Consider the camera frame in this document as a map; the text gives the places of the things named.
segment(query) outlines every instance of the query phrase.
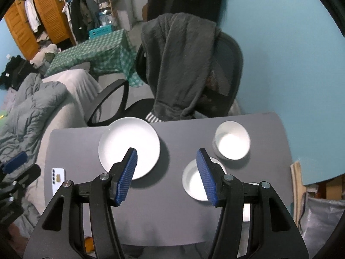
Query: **white plate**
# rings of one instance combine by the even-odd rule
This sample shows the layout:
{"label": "white plate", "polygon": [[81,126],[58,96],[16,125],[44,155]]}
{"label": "white plate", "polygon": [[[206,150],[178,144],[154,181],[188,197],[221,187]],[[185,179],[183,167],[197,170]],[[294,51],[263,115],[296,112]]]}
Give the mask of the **white plate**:
{"label": "white plate", "polygon": [[159,159],[159,138],[149,123],[132,117],[116,120],[103,133],[98,156],[104,169],[109,172],[114,163],[121,162],[130,147],[138,152],[133,180],[148,174]]}
{"label": "white plate", "polygon": [[[211,158],[213,163],[220,164],[224,173],[226,173],[225,167],[220,161],[215,158]],[[207,195],[202,184],[202,180],[196,165],[196,159],[192,160],[184,169],[182,175],[182,186],[188,195],[198,201],[207,201]]]}

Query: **gray duvet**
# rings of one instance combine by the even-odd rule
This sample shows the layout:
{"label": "gray duvet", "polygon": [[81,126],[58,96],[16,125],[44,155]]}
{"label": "gray duvet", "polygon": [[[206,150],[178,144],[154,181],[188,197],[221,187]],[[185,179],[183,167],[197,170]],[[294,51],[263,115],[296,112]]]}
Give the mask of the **gray duvet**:
{"label": "gray duvet", "polygon": [[24,151],[28,155],[28,161],[7,175],[5,182],[10,182],[35,163],[44,124],[67,94],[67,88],[60,82],[43,83],[40,75],[33,73],[25,78],[16,94],[7,122],[0,129],[0,160],[5,162]]}

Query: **small white dish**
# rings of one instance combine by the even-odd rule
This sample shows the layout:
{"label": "small white dish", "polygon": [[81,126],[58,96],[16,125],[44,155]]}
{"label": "small white dish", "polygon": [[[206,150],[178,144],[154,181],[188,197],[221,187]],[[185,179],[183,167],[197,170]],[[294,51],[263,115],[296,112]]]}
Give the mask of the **small white dish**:
{"label": "small white dish", "polygon": [[240,160],[251,147],[251,139],[241,124],[227,121],[220,124],[213,138],[213,149],[220,158]]}
{"label": "small white dish", "polygon": [[133,180],[148,174],[160,155],[160,142],[154,128],[144,120],[126,117],[111,123],[98,144],[98,156],[109,172],[114,163],[121,162],[128,148],[138,152]]}
{"label": "small white dish", "polygon": [[[219,164],[224,173],[226,173],[226,169],[220,161],[216,160],[215,158],[211,158],[211,161]],[[196,165],[196,159],[192,160],[184,169],[182,175],[182,186],[186,193],[192,198],[198,201],[207,201],[207,195],[204,185],[202,184],[198,166]]]}

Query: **gray table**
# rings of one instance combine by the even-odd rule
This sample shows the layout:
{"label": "gray table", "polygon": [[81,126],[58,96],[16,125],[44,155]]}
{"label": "gray table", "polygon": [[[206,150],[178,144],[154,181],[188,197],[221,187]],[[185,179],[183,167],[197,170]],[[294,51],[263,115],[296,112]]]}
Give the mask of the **gray table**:
{"label": "gray table", "polygon": [[[121,243],[138,246],[187,245],[213,239],[220,208],[192,199],[183,190],[182,173],[206,148],[216,158],[212,138],[224,121],[241,123],[251,137],[249,154],[241,161],[222,161],[228,173],[243,182],[268,181],[284,204],[293,201],[290,164],[292,158],[282,123],[275,113],[223,118],[153,123],[161,141],[161,154],[153,170],[134,180],[125,202],[114,208]],[[98,158],[98,143],[106,127],[54,130],[46,157],[46,177],[53,167],[66,169],[76,184],[91,181],[104,172]],[[45,201],[52,198],[51,182],[44,181]],[[85,233],[91,235],[88,205]]]}

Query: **white shirt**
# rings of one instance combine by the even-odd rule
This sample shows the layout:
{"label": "white shirt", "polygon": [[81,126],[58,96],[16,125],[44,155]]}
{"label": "white shirt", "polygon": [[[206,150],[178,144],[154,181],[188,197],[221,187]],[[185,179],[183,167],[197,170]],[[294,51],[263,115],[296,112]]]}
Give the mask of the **white shirt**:
{"label": "white shirt", "polygon": [[65,6],[63,7],[63,13],[65,13],[67,15],[67,20],[68,20],[68,22],[70,22],[71,21],[71,15],[69,13],[68,3],[65,3]]}
{"label": "white shirt", "polygon": [[38,27],[41,25],[41,22],[40,22],[38,15],[36,13],[36,9],[35,9],[35,6],[33,4],[33,0],[26,0],[24,3],[24,6],[25,6],[25,11],[26,11],[26,15],[28,17],[30,27],[31,27],[32,31],[36,33],[38,31]]}

